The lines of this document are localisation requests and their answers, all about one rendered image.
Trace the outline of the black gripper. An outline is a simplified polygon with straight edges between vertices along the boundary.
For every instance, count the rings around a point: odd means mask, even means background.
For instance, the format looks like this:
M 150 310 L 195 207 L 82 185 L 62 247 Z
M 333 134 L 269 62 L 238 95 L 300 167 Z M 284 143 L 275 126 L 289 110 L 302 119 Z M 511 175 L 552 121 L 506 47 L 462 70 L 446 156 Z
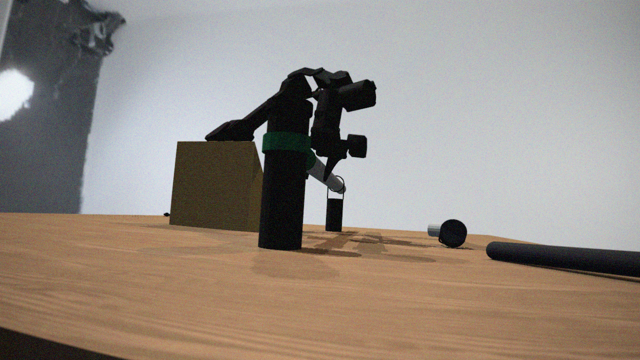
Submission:
M 309 136 L 311 146 L 330 148 L 323 182 L 327 181 L 336 164 L 347 158 L 348 150 L 351 157 L 366 158 L 367 155 L 368 139 L 366 136 L 348 134 L 347 140 L 338 139 L 340 121 L 341 114 L 336 109 L 320 107 L 314 111 L 314 120 Z

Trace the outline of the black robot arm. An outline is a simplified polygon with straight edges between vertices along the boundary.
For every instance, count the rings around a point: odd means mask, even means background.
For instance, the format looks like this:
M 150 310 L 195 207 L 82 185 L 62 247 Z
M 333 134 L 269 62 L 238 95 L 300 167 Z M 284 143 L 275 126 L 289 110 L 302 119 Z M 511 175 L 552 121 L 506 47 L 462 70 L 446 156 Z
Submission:
M 313 76 L 318 88 L 312 91 L 306 76 Z M 323 89 L 322 89 L 323 88 Z M 317 109 L 328 107 L 346 112 L 374 107 L 377 104 L 377 86 L 374 80 L 364 79 L 354 82 L 348 71 L 327 71 L 322 68 L 301 68 L 290 73 L 282 81 L 275 96 L 294 96 L 305 100 L 314 98 Z M 317 111 L 316 109 L 316 111 Z M 210 142 L 247 142 L 254 140 L 254 132 L 268 121 L 266 101 L 241 120 L 226 121 L 205 136 Z M 329 157 L 330 147 L 311 146 L 318 157 Z

